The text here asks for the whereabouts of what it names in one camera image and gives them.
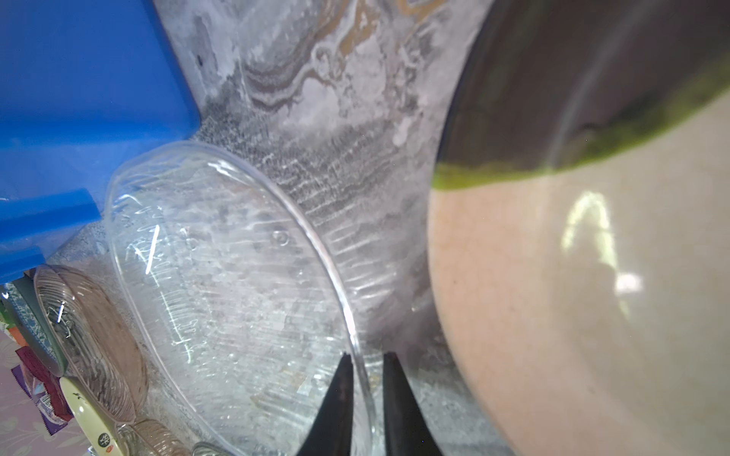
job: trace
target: water droplet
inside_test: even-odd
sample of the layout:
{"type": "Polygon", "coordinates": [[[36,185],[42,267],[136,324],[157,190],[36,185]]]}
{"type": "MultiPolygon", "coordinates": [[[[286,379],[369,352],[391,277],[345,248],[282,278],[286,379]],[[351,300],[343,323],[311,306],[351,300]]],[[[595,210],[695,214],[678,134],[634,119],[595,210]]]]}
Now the water droplet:
{"type": "Polygon", "coordinates": [[[286,231],[274,231],[272,233],[272,238],[274,239],[274,242],[282,247],[289,243],[289,235],[286,231]]]}
{"type": "Polygon", "coordinates": [[[188,249],[190,250],[195,250],[198,247],[198,244],[200,244],[198,239],[195,238],[187,238],[185,243],[188,245],[188,249]]]}

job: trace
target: ribbed glass dish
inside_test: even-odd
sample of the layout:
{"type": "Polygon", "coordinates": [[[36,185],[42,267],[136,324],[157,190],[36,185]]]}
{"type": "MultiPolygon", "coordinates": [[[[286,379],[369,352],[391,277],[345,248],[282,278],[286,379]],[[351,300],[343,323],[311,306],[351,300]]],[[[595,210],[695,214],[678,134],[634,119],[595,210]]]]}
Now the ribbed glass dish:
{"type": "Polygon", "coordinates": [[[231,453],[202,441],[193,447],[193,456],[231,456],[231,453]]]}
{"type": "Polygon", "coordinates": [[[296,454],[346,351],[353,454],[370,454],[374,404],[342,282],[279,188],[226,151],[168,144],[117,171],[105,222],[155,361],[221,446],[296,454]]]}
{"type": "Polygon", "coordinates": [[[144,420],[123,426],[119,434],[132,456],[191,456],[190,450],[159,421],[144,420]]]}
{"type": "Polygon", "coordinates": [[[147,397],[147,368],[106,293],[81,272],[39,266],[36,294],[69,363],[68,374],[117,422],[134,422],[147,397]]]}

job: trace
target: wet countertop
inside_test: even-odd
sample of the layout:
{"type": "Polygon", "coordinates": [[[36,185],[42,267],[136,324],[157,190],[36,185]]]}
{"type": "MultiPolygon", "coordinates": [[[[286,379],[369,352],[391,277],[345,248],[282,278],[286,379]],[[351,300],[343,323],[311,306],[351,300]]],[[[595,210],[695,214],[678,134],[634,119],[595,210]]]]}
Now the wet countertop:
{"type": "MultiPolygon", "coordinates": [[[[456,370],[426,262],[440,134],[490,3],[155,1],[201,110],[193,139],[242,156],[304,210],[345,281],[370,374],[382,351],[399,353],[445,455],[512,454],[456,370]]],[[[97,223],[51,262],[122,303],[107,251],[97,223]]],[[[188,444],[204,438],[152,380],[147,414],[188,444]]]]}

